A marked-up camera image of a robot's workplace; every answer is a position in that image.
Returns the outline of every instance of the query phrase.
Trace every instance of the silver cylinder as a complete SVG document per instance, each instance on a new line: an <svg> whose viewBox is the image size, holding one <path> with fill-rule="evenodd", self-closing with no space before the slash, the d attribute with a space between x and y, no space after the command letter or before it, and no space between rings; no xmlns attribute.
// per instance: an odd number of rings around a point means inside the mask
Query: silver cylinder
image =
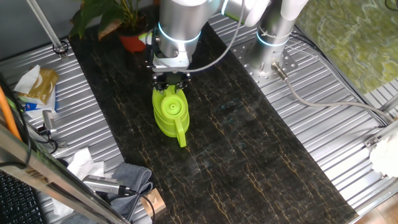
<svg viewBox="0 0 398 224"><path fill-rule="evenodd" d="M219 9L220 3L221 0L213 0L199 6L183 6L172 0L162 0L159 21L162 53L174 58L179 50L186 50L191 60L202 27Z"/></svg>
<svg viewBox="0 0 398 224"><path fill-rule="evenodd" d="M266 9L257 28L256 40L246 53L249 66L260 72L271 73L274 62L283 62L283 51L296 19L284 19L281 6L282 0L275 0Z"/></svg>

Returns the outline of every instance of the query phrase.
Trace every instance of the gray cloth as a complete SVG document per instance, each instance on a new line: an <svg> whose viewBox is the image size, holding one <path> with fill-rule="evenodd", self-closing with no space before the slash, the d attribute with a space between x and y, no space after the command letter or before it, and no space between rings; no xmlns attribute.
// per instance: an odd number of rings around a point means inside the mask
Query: gray cloth
<svg viewBox="0 0 398 224"><path fill-rule="evenodd" d="M131 190L145 195L150 192L153 187L152 182L148 182L151 175L152 171L148 168L122 163L112 175L112 178L118 180L120 185L125 185ZM132 214L135 212L139 197L137 195L123 197L116 194L108 194L108 198L111 201L111 207L113 210L131 222L133 219ZM62 224L81 223L95 224L93 220L90 220L77 212L74 212L72 216L62 222Z"/></svg>

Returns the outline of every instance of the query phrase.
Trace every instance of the green watering can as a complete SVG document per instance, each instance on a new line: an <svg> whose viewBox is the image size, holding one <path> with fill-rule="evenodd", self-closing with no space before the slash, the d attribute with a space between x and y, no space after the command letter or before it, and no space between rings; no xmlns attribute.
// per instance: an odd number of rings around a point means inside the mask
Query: green watering can
<svg viewBox="0 0 398 224"><path fill-rule="evenodd" d="M180 147L187 146L185 132L189 127L188 101L182 90L175 92L175 86L169 86L163 95L157 90L152 94L155 120L162 132L171 138L177 138Z"/></svg>

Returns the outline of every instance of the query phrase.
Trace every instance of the keyboard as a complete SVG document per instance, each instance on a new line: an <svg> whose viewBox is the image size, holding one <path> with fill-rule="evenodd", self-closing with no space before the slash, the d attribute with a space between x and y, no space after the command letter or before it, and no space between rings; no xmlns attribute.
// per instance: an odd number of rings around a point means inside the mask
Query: keyboard
<svg viewBox="0 0 398 224"><path fill-rule="evenodd" d="M35 189L1 170L0 223L45 224Z"/></svg>

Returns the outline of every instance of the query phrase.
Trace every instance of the watering can handle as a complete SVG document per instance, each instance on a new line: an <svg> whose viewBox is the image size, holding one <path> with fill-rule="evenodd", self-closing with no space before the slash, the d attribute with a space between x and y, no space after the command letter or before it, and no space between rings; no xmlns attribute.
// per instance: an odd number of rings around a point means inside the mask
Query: watering can handle
<svg viewBox="0 0 398 224"><path fill-rule="evenodd" d="M184 128L182 127L181 119L175 118L174 123L175 123L175 133L177 134L177 140L178 143L180 143L180 147L187 146L187 141L185 140L185 131Z"/></svg>

